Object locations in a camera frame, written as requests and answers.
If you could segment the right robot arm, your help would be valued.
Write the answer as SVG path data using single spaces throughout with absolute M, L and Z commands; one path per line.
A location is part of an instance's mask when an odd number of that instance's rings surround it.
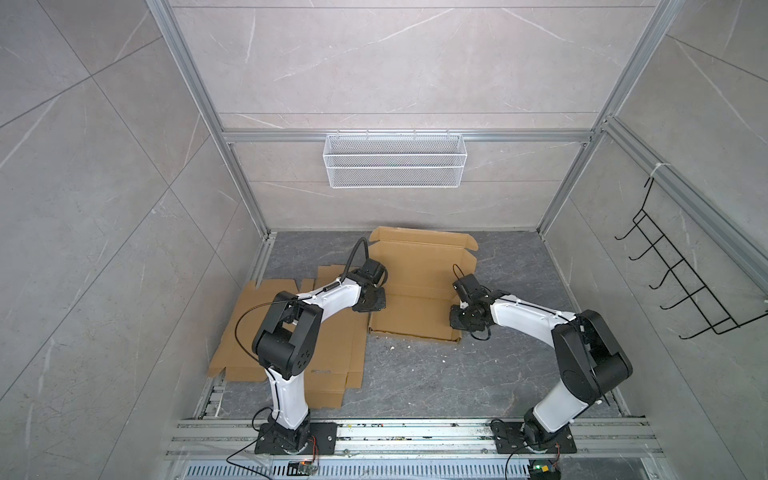
M 460 303 L 450 310 L 452 328 L 470 333 L 506 327 L 554 350 L 560 380 L 524 416 L 525 444 L 542 451 L 570 423 L 633 373 L 630 359 L 603 317 L 593 311 L 562 312 L 502 290 L 490 290 L 472 274 L 453 288 Z

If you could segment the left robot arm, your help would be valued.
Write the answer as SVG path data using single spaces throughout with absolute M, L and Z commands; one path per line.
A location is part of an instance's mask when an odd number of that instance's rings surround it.
M 357 313 L 383 310 L 387 279 L 386 267 L 367 259 L 359 268 L 345 268 L 329 284 L 304 294 L 283 291 L 269 304 L 252 352 L 270 383 L 271 422 L 277 432 L 304 441 L 310 418 L 304 371 L 314 355 L 322 323 L 347 309 Z

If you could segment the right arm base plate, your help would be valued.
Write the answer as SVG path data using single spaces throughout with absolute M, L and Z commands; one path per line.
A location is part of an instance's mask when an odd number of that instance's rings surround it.
M 539 428 L 533 421 L 511 422 L 492 419 L 488 426 L 500 454 L 575 454 L 577 447 L 569 425 L 556 432 Z

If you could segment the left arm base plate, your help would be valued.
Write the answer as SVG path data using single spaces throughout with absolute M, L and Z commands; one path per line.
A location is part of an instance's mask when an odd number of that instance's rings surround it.
M 331 455 L 335 451 L 338 425 L 331 422 L 305 421 L 296 430 L 278 423 L 263 423 L 255 443 L 255 454 Z

